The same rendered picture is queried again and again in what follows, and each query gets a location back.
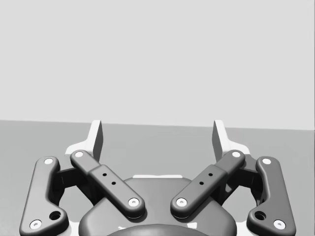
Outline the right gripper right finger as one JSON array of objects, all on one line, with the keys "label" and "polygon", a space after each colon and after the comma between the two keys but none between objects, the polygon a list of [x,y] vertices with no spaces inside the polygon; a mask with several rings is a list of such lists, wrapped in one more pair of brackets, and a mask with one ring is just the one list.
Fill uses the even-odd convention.
[{"label": "right gripper right finger", "polygon": [[222,205],[243,186],[251,190],[256,202],[246,219],[252,234],[294,236],[296,225],[280,162],[270,156],[254,159],[245,145],[229,139],[221,120],[214,121],[212,145],[216,163],[206,167],[173,197],[172,215],[186,219],[209,197]]}]

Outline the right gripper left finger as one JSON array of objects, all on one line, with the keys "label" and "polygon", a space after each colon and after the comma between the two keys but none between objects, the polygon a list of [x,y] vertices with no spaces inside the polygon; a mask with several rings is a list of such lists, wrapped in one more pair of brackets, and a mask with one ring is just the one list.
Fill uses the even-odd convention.
[{"label": "right gripper left finger", "polygon": [[62,159],[47,156],[36,161],[20,235],[59,236],[66,232],[69,219],[59,204],[64,190],[76,185],[93,204],[105,197],[129,219],[145,213],[143,198],[108,166],[100,164],[102,146],[102,123],[94,120],[86,140],[70,145]]}]

